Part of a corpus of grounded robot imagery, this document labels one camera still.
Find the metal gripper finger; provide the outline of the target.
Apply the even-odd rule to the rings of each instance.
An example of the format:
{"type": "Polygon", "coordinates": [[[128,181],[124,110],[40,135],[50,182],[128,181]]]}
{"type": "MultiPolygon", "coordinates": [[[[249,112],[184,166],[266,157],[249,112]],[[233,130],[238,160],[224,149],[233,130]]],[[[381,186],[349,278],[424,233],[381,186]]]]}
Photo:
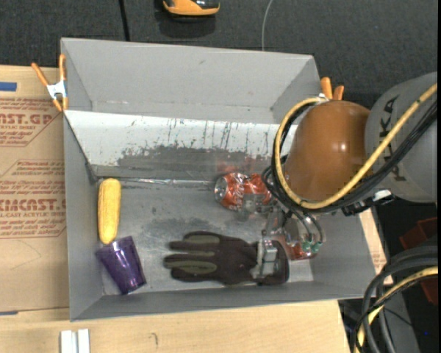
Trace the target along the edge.
{"type": "Polygon", "coordinates": [[[264,240],[261,239],[257,242],[257,264],[250,270],[250,274],[254,279],[262,276],[263,267],[263,254],[264,254],[264,240]]]}
{"type": "Polygon", "coordinates": [[[279,272],[279,247],[277,241],[265,242],[265,276],[271,276],[279,272]]]}

